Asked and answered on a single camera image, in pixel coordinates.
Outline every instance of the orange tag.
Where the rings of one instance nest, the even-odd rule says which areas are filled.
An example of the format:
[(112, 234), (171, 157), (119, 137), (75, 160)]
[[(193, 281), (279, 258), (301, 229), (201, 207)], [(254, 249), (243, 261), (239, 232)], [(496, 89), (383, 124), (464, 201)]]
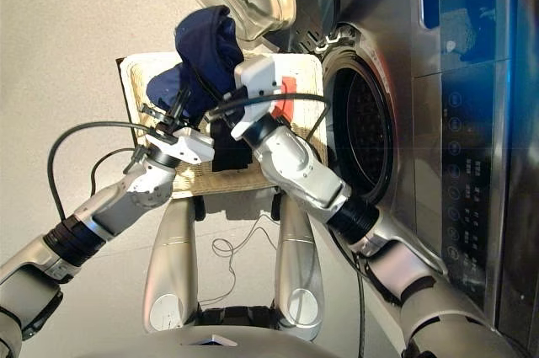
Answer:
[[(296, 92), (296, 78), (295, 77), (284, 77), (282, 78), (282, 85), (280, 86), (280, 91), (284, 93), (295, 93)], [(293, 99), (281, 99), (277, 101), (271, 115), (274, 118), (283, 115), (290, 123), (292, 122), (292, 117), (294, 116), (294, 100)]]

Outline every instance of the laundry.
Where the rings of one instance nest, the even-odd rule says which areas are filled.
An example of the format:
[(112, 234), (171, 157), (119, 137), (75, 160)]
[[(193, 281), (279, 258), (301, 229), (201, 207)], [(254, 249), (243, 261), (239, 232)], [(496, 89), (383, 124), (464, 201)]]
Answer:
[(236, 25), (226, 6), (197, 10), (179, 23), (175, 31), (176, 51), (182, 63), (154, 77), (147, 85), (148, 98), (168, 110), (178, 94), (180, 82), (191, 90), (184, 113), (200, 117), (217, 101), (202, 87), (203, 82), (219, 95), (235, 89), (234, 67), (243, 61), (236, 42)]
[[(243, 53), (237, 45), (236, 25), (228, 17), (229, 12), (226, 6), (202, 8), (179, 23), (175, 44), (182, 62), (147, 85), (147, 96), (157, 107), (169, 110), (180, 86), (186, 87), (191, 95), (184, 115), (197, 121), (217, 105), (216, 97), (235, 89), (234, 68), (243, 61)], [(225, 123), (212, 122), (210, 132), (216, 151), (213, 171), (246, 168), (253, 161), (251, 149), (244, 141), (234, 141)]]

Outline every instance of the black cable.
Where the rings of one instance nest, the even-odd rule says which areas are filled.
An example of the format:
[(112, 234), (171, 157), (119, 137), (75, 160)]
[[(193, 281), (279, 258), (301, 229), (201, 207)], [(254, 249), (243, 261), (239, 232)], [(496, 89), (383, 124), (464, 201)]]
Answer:
[[(360, 258), (357, 254), (354, 254), (354, 261), (357, 270), (359, 270)], [(363, 290), (363, 277), (359, 273), (357, 274), (357, 286), (360, 292), (360, 345), (357, 356), (363, 358), (365, 354), (365, 292)]]
[(95, 172), (97, 171), (98, 167), (101, 165), (102, 162), (104, 162), (107, 158), (114, 156), (117, 153), (121, 152), (134, 152), (134, 147), (122, 147), (121, 149), (113, 150), (112, 152), (109, 152), (105, 154), (100, 160), (98, 160), (92, 167), (92, 172), (90, 173), (90, 184), (91, 184), (91, 190), (90, 190), (90, 196), (95, 194), (96, 190), (96, 184), (95, 184)]
[(251, 99), (237, 99), (230, 101), (224, 104), (217, 105), (213, 110), (208, 111), (210, 117), (218, 117), (224, 115), (228, 111), (236, 110), (238, 108), (247, 107), (249, 105), (255, 105), (260, 103), (267, 103), (270, 101), (278, 101), (281, 99), (304, 99), (310, 101), (318, 101), (324, 103), (324, 109), (322, 114), (318, 117), (317, 121), (314, 123), (314, 126), (307, 134), (307, 141), (309, 141), (314, 134), (314, 131), (322, 123), (325, 116), (328, 114), (329, 109), (331, 108), (331, 101), (326, 99), (322, 95), (309, 94), (309, 93), (283, 93), (283, 94), (270, 94), (270, 95), (261, 95), (260, 97), (253, 97)]
[(116, 120), (101, 120), (96, 122), (87, 122), (85, 124), (74, 126), (71, 129), (68, 129), (64, 133), (62, 133), (58, 139), (53, 143), (50, 151), (49, 151), (49, 157), (47, 159), (47, 178), (49, 180), (49, 188), (51, 189), (52, 198), (54, 200), (54, 203), (56, 205), (56, 209), (58, 210), (58, 215), (60, 216), (60, 220), (66, 219), (66, 214), (64, 213), (64, 208), (61, 204), (60, 196), (58, 195), (58, 189), (56, 188), (56, 181), (54, 180), (54, 157), (56, 155), (56, 152), (58, 150), (58, 147), (73, 133), (82, 131), (83, 129), (88, 128), (97, 128), (100, 126), (116, 126), (120, 128), (135, 128), (140, 129), (141, 131), (149, 132), (150, 128), (144, 125), (140, 124), (133, 124), (131, 122), (119, 122)]
[(359, 255), (354, 254), (354, 260), (352, 260), (346, 251), (344, 251), (343, 246), (335, 234), (331, 230), (329, 231), (329, 234), (339, 249), (339, 252), (343, 255), (344, 259), (346, 259), (350, 267), (352, 267), (357, 274), (357, 286), (360, 293), (360, 343), (358, 347), (358, 357), (363, 358), (363, 354), (365, 353), (365, 293), (363, 289), (363, 280), (367, 279), (369, 281), (369, 277), (366, 276), (360, 269)]

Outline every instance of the black cylinder joint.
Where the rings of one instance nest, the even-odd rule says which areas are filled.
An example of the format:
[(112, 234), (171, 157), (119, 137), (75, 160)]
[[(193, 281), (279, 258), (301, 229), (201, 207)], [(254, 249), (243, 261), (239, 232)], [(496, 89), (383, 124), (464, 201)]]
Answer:
[(80, 267), (105, 244), (105, 241), (74, 215), (61, 221), (44, 237), (46, 245), (71, 265)]
[(277, 122), (271, 114), (266, 114), (243, 133), (242, 139), (252, 149), (256, 149), (262, 144), (264, 139), (279, 126), (279, 122)]
[(380, 212), (374, 205), (353, 194), (329, 219), (328, 226), (346, 243), (355, 244), (372, 229), (379, 216)]

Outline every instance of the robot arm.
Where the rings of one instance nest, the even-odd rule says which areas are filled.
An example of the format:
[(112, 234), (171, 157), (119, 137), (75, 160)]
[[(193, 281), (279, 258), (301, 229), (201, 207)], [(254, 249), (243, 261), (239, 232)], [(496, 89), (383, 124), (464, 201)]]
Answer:
[(86, 260), (169, 199), (180, 160), (213, 159), (210, 138), (189, 127), (174, 136), (175, 143), (149, 136), (152, 145), (122, 180), (99, 191), (0, 267), (0, 357), (19, 355), (22, 340), (36, 334), (60, 304), (60, 285)]
[(450, 285), (441, 259), (386, 211), (355, 196), (311, 147), (263, 116), (243, 133), (264, 176), (364, 257), (363, 269), (400, 306), (403, 357), (516, 357), (483, 313)]

